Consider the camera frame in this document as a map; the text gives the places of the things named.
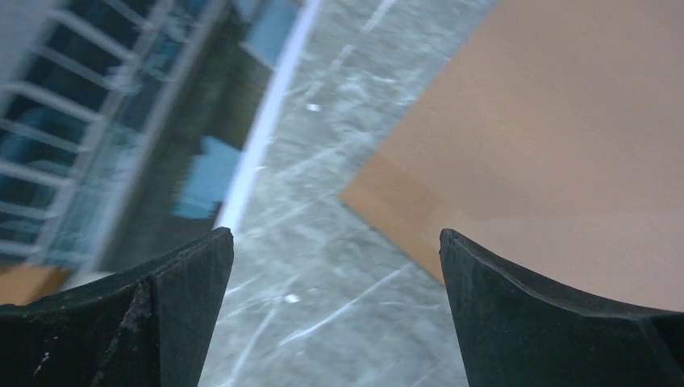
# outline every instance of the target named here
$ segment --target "light blue object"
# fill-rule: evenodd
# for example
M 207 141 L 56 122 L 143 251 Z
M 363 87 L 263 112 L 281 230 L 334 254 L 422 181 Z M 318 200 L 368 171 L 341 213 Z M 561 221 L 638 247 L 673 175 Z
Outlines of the light blue object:
M 242 152 L 213 137 L 200 140 L 202 154 L 190 167 L 190 175 L 176 202 L 173 216 L 187 219 L 207 219 L 223 202 Z
M 263 14 L 244 43 L 253 55 L 274 67 L 297 18 L 298 7 L 290 0 L 265 1 Z

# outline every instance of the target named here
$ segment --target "floor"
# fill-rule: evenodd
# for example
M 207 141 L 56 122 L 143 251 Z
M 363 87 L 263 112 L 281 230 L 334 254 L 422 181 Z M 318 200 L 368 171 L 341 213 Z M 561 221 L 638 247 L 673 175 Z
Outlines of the floor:
M 491 6 L 325 1 L 236 235 L 201 386 L 467 386 L 444 288 L 337 194 Z

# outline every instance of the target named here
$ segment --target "brown object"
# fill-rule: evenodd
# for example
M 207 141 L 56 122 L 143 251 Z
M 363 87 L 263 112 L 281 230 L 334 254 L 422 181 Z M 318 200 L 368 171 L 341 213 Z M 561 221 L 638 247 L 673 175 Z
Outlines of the brown object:
M 684 310 L 684 2 L 502 0 L 342 199 L 441 279 L 454 228 Z
M 18 264 L 0 268 L 0 305 L 28 305 L 56 293 L 69 278 L 58 268 Z

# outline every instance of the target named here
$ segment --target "white spot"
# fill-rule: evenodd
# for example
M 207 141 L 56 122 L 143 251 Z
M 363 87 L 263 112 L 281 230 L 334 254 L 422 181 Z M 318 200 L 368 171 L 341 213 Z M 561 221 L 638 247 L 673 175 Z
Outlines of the white spot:
M 288 294 L 285 296 L 285 302 L 288 304 L 296 304 L 297 302 L 300 302 L 301 299 L 297 294 Z

